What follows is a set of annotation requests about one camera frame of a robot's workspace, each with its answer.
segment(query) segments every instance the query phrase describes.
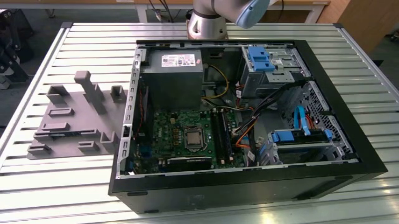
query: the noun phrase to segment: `metal table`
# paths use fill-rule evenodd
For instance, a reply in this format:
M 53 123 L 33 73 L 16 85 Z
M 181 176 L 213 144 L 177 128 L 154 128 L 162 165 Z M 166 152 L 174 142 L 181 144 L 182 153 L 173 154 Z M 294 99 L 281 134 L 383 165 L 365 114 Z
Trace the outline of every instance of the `metal table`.
M 0 139 L 0 222 L 161 223 L 397 223 L 399 94 L 344 29 L 329 24 L 228 25 L 230 39 L 305 39 L 388 173 L 318 200 L 136 215 L 106 195 L 112 155 L 30 161 L 25 158 L 40 124 L 49 84 L 73 84 L 89 70 L 101 89 L 126 88 L 137 39 L 184 39 L 185 24 L 76 23 L 56 36 L 26 94 Z

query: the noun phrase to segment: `yellow wire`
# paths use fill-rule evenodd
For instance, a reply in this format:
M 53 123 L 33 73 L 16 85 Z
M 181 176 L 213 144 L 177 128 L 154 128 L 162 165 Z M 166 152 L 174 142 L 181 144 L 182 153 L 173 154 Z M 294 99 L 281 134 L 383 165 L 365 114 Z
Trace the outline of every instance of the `yellow wire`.
M 212 67 L 213 69 L 216 69 L 216 71 L 220 73 L 220 75 L 222 76 L 222 78 L 224 78 L 224 80 L 225 80 L 225 90 L 224 90 L 224 92 L 222 92 L 221 94 L 216 95 L 216 96 L 202 97 L 202 99 L 214 99 L 214 98 L 217 98 L 217 97 L 221 97 L 221 96 L 226 93 L 226 91 L 228 91 L 228 80 L 226 80 L 226 77 L 225 77 L 224 73 L 220 71 L 218 68 L 216 68 L 214 65 L 210 65 L 210 64 L 209 64 L 208 66 Z

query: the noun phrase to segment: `green motherboard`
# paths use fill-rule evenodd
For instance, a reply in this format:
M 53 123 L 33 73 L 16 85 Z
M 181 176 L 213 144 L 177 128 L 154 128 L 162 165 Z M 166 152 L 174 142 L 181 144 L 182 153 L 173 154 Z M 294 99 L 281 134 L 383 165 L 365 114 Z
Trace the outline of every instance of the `green motherboard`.
M 144 173 L 162 172 L 158 169 L 162 161 L 176 157 L 210 157 L 210 169 L 244 166 L 242 153 L 233 153 L 229 161 L 220 163 L 217 160 L 217 151 L 220 153 L 224 149 L 216 149 L 210 113 L 210 111 L 157 111 L 154 113 L 150 157 L 141 161 Z M 232 110 L 224 110 L 222 114 L 230 132 L 237 127 L 234 113 Z M 189 134 L 193 136 L 190 142 L 202 144 L 201 147 L 189 148 L 189 139 L 186 139 Z

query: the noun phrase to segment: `motherboard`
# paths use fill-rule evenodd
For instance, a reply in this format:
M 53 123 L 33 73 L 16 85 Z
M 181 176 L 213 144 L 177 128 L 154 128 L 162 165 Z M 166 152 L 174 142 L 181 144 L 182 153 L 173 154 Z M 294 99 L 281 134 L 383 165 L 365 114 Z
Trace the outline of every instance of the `motherboard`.
M 152 144 L 140 147 L 140 173 L 242 167 L 242 154 L 230 144 L 236 127 L 232 110 L 154 112 Z

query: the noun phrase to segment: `label sticker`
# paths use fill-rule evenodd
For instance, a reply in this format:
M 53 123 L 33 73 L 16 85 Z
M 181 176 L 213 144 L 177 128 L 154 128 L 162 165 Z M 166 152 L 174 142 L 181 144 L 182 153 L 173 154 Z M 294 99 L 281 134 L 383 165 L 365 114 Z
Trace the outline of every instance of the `label sticker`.
M 272 59 L 272 64 L 282 64 L 282 62 L 278 59 Z
M 236 96 L 237 96 L 237 98 L 241 99 L 241 91 L 240 90 L 236 90 Z
M 252 162 L 254 162 L 254 155 L 250 151 L 248 151 L 248 158 L 252 160 Z
M 161 56 L 162 67 L 194 66 L 194 55 L 164 55 Z

